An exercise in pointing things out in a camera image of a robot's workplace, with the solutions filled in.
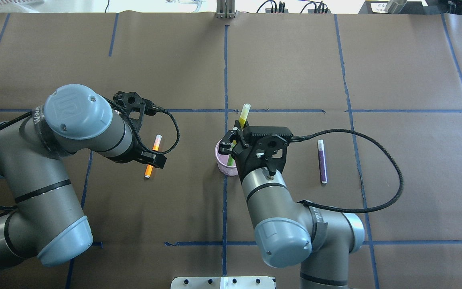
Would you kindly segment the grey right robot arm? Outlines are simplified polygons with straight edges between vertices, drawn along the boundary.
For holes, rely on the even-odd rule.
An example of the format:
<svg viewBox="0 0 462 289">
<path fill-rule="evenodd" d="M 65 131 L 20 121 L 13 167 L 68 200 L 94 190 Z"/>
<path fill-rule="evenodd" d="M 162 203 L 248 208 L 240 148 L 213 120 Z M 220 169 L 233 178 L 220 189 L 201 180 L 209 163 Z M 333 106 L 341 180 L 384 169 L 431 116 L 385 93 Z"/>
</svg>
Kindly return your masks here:
<svg viewBox="0 0 462 289">
<path fill-rule="evenodd" d="M 230 155 L 266 265 L 300 265 L 301 289 L 347 289 L 349 255 L 365 240 L 361 219 L 337 208 L 320 209 L 309 201 L 293 201 L 282 177 L 289 144 L 286 127 L 241 125 L 218 143 Z"/>
</svg>

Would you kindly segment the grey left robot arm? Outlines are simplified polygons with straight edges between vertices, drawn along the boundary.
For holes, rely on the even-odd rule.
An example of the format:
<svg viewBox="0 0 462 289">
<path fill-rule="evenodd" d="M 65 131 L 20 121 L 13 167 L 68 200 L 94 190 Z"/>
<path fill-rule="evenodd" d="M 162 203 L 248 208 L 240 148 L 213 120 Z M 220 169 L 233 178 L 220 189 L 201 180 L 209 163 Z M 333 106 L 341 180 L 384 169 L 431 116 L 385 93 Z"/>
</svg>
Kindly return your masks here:
<svg viewBox="0 0 462 289">
<path fill-rule="evenodd" d="M 137 93 L 112 100 L 81 84 L 56 89 L 43 106 L 0 123 L 0 179 L 15 205 L 0 205 L 0 271 L 37 257 L 45 267 L 91 247 L 87 216 L 63 159 L 89 149 L 116 163 L 163 168 L 166 153 L 139 137 L 144 115 L 169 111 Z"/>
</svg>

